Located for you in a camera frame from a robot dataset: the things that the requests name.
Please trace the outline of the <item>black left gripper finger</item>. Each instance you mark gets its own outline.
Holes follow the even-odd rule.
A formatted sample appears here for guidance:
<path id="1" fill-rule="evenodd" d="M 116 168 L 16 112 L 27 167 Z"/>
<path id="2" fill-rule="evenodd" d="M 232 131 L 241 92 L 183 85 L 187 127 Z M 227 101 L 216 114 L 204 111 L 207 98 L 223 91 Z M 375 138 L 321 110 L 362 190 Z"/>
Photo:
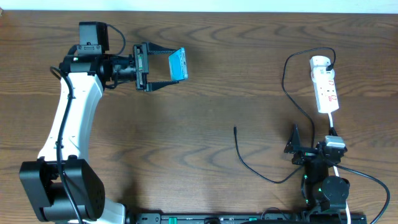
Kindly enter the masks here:
<path id="1" fill-rule="evenodd" d="M 172 54 L 176 50 L 166 47 L 162 47 L 152 42 L 147 42 L 147 54 L 148 55 L 162 55 L 162 54 Z"/>
<path id="2" fill-rule="evenodd" d="M 168 85 L 178 84 L 179 81 L 161 81 L 161 82 L 148 82 L 147 91 L 156 91 Z"/>

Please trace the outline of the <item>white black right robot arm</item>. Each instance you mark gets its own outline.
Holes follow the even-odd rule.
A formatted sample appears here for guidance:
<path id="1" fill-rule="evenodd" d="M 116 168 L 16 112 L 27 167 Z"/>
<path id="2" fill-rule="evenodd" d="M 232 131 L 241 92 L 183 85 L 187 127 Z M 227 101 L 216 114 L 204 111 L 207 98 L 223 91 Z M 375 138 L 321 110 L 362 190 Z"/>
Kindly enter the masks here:
<path id="1" fill-rule="evenodd" d="M 343 138 L 334 128 L 315 147 L 301 145 L 297 125 L 293 125 L 284 152 L 292 154 L 292 164 L 302 166 L 302 193 L 308 210 L 302 213 L 306 222 L 341 223 L 341 211 L 346 209 L 350 183 L 338 175 L 330 175 L 329 168 L 340 163 L 347 151 Z"/>

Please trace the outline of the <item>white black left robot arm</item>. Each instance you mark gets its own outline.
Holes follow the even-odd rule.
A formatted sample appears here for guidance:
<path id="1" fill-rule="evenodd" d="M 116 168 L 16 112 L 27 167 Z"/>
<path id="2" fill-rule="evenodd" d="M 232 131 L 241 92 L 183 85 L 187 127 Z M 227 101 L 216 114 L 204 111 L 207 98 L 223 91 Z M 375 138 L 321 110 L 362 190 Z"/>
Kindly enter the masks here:
<path id="1" fill-rule="evenodd" d="M 89 162 L 95 111 L 105 89 L 134 82 L 151 92 L 188 77 L 184 48 L 151 42 L 126 57 L 112 55 L 100 42 L 77 45 L 51 72 L 61 85 L 50 134 L 34 161 L 23 162 L 19 178 L 41 222 L 133 223 L 125 205 L 108 199 Z"/>

